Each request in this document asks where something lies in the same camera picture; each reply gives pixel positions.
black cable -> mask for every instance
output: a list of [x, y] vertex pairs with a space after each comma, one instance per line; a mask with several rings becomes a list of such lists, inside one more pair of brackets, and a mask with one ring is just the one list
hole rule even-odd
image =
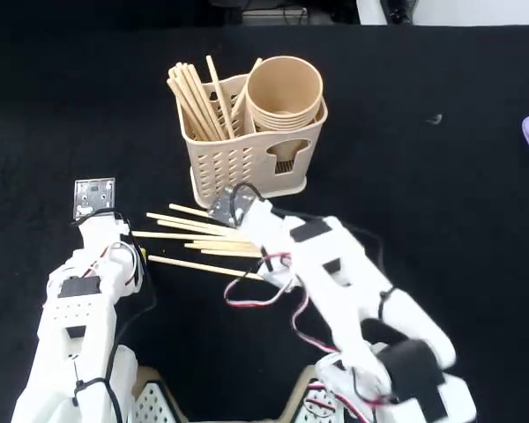
[[131, 326], [133, 322], [135, 322], [140, 316], [142, 316], [144, 313], [154, 309], [157, 307], [157, 293], [155, 292], [153, 280], [151, 279], [151, 274], [149, 273], [149, 270], [147, 269], [147, 264], [145, 262], [145, 258], [143, 257], [143, 253], [141, 252], [141, 248], [138, 245], [137, 240], [135, 239], [135, 236], [133, 236], [133, 231], [131, 229], [131, 223], [130, 220], [119, 210], [117, 210], [114, 207], [108, 207], [104, 209], [98, 209], [96, 211], [93, 211], [90, 214], [87, 214], [86, 216], [75, 220], [71, 222], [74, 226], [80, 226], [83, 223], [85, 223], [87, 220], [94, 216], [98, 216], [100, 214], [106, 214], [106, 213], [114, 213], [117, 217], [119, 217], [123, 222], [127, 225], [127, 227], [130, 229], [130, 240], [133, 244], [133, 248], [137, 251], [139, 255], [139, 262], [141, 263], [141, 269], [143, 270], [143, 278], [147, 285], [149, 285], [149, 288], [151, 289], [151, 302], [149, 305], [147, 305], [145, 308], [141, 308], [138, 310], [132, 317], [130, 317], [120, 328], [117, 335], [114, 337], [114, 344], [112, 344], [112, 349], [110, 350], [110, 354], [108, 356], [108, 364], [106, 365], [106, 375], [104, 378], [96, 378], [92, 379], [90, 382], [82, 383], [81, 386], [83, 387], [77, 387], [78, 390], [75, 390], [75, 397], [77, 392], [80, 392], [81, 390], [86, 389], [88, 386], [97, 383], [97, 382], [103, 382], [106, 385], [106, 391], [108, 392], [108, 395], [110, 397], [110, 400], [112, 401], [112, 405], [114, 406], [115, 410], [115, 417], [117, 419], [117, 423], [123, 423], [122, 421], [122, 411], [120, 409], [120, 405], [117, 401], [117, 397], [115, 396], [114, 391], [112, 390], [112, 387], [110, 386], [110, 378], [112, 376], [112, 371], [114, 369], [114, 360], [115, 360], [115, 353], [117, 352], [117, 347], [119, 345], [119, 342], [125, 333], [125, 331]]
[[92, 386], [96, 383], [104, 383], [106, 391], [108, 392], [109, 399], [112, 402], [112, 406], [114, 407], [115, 421], [117, 423], [123, 423], [122, 409], [120, 408], [120, 403], [117, 400], [117, 395], [115, 394], [114, 390], [112, 390], [112, 387], [110, 386], [108, 380], [104, 377], [96, 377], [88, 382], [77, 381], [77, 387], [74, 389], [73, 404], [76, 403], [75, 405], [78, 405], [77, 394], [81, 390], [85, 390], [89, 386]]
[[231, 191], [231, 196], [229, 196], [229, 214], [231, 215], [231, 219], [233, 219], [233, 223], [235, 227], [238, 227], [241, 224], [242, 218], [243, 218], [243, 216], [241, 216], [241, 220], [239, 220], [237, 218], [237, 213], [235, 213], [235, 200], [237, 199], [237, 192], [239, 192], [239, 189], [241, 189], [242, 187], [247, 187], [251, 189], [260, 201], [265, 200], [265, 198], [261, 195], [257, 187], [253, 185], [252, 183], [240, 182], [237, 185], [235, 185], [233, 187], [233, 190]]
[[380, 322], [384, 320], [384, 305], [386, 304], [386, 301], [390, 298], [390, 295], [397, 289], [398, 288], [396, 286], [393, 286], [388, 291], [380, 293], [380, 303], [378, 304], [378, 320]]
[[[290, 211], [290, 210], [280, 209], [279, 207], [272, 207], [272, 212], [280, 216], [295, 216], [296, 218], [300, 218], [304, 220], [324, 218], [324, 216], [317, 216], [315, 214], [304, 213], [301, 211]], [[386, 274], [386, 270], [384, 268], [384, 241], [382, 240], [382, 237], [378, 234], [375, 234], [374, 232], [369, 231], [368, 229], [363, 229], [361, 227], [351, 225], [349, 223], [344, 222], [343, 220], [340, 220], [340, 222], [341, 222], [341, 225], [343, 225], [350, 232], [353, 232], [355, 234], [366, 235], [376, 242], [376, 244], [378, 245], [378, 251], [376, 252], [376, 266], [378, 267], [378, 270], [380, 270], [383, 274]]]
[[[235, 185], [233, 187], [233, 190], [231, 191], [231, 196], [229, 197], [229, 214], [231, 215], [231, 218], [233, 219], [233, 223], [235, 227], [238, 227], [242, 221], [242, 219], [240, 221], [237, 218], [237, 215], [235, 214], [235, 200], [237, 198], [237, 192], [239, 191], [241, 187], [250, 188], [260, 201], [265, 200], [265, 198], [262, 196], [262, 194], [257, 189], [257, 187], [255, 187], [255, 185], [253, 185], [252, 183], [240, 182], [237, 185]], [[304, 213], [301, 211], [290, 211], [290, 210], [280, 209], [279, 207], [272, 207], [272, 212], [280, 216], [295, 216], [297, 218], [308, 219], [308, 220], [324, 218], [324, 216], [318, 216], [316, 214], [309, 214], [309, 213]], [[384, 268], [384, 241], [382, 240], [382, 237], [378, 234], [375, 234], [374, 232], [369, 231], [368, 229], [363, 229], [361, 227], [351, 225], [349, 223], [344, 222], [343, 220], [340, 220], [340, 222], [341, 222], [341, 225], [343, 225], [350, 232], [353, 232], [355, 234], [366, 235], [370, 239], [376, 242], [376, 244], [378, 245], [378, 251], [376, 252], [376, 266], [378, 267], [378, 270], [380, 270], [385, 275], [386, 270]]]

metal plate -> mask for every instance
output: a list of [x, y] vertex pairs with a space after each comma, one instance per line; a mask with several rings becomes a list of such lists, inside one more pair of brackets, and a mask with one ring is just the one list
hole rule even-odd
[[157, 382], [149, 382], [135, 402], [132, 423], [179, 423]]
[[[208, 210], [208, 214], [212, 219], [229, 226], [234, 226], [233, 218], [229, 212], [232, 192], [233, 188], [226, 186]], [[251, 188], [246, 186], [239, 187], [235, 195], [235, 214], [238, 221], [242, 220], [243, 215], [251, 207], [256, 197]]]
[[344, 423], [345, 408], [326, 390], [308, 390], [292, 423]]
[[99, 209], [114, 207], [114, 203], [115, 178], [81, 179], [74, 182], [74, 219], [80, 219]]

metal bracket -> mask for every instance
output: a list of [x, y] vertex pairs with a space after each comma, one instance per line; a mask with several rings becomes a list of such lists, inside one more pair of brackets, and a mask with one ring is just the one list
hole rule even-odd
[[114, 203], [115, 178], [81, 179], [74, 182], [74, 219], [80, 219], [99, 209], [114, 207]]

white wall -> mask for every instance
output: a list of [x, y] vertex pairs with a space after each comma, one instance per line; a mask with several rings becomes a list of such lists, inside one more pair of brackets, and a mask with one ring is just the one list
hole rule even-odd
[[416, 25], [529, 25], [529, 0], [418, 0]]

paper cup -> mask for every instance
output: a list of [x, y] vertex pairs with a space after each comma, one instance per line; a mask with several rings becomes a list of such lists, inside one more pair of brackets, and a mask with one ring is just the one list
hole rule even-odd
[[324, 83], [317, 69], [298, 57], [264, 60], [249, 76], [247, 106], [255, 122], [278, 130], [307, 125], [321, 106]]

